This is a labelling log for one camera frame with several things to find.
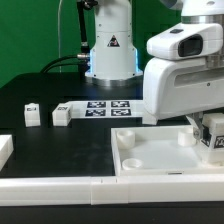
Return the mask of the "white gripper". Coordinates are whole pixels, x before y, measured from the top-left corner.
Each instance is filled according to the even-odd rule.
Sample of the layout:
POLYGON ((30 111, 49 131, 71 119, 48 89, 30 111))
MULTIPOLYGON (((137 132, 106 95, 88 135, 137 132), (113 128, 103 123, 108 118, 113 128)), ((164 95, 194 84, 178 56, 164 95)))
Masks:
POLYGON ((153 58, 145 68, 143 101, 156 120, 188 114, 193 137, 200 141, 204 130, 202 111, 224 107, 224 67, 209 69, 205 58, 153 58))

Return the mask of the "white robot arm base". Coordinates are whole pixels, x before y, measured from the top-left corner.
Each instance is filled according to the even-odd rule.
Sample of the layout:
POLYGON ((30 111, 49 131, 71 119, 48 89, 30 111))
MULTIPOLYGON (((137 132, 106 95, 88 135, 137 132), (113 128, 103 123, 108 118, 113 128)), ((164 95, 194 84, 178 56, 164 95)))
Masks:
POLYGON ((96 0, 95 44, 90 50, 88 82, 125 86, 143 75, 132 39, 131 0, 96 0))

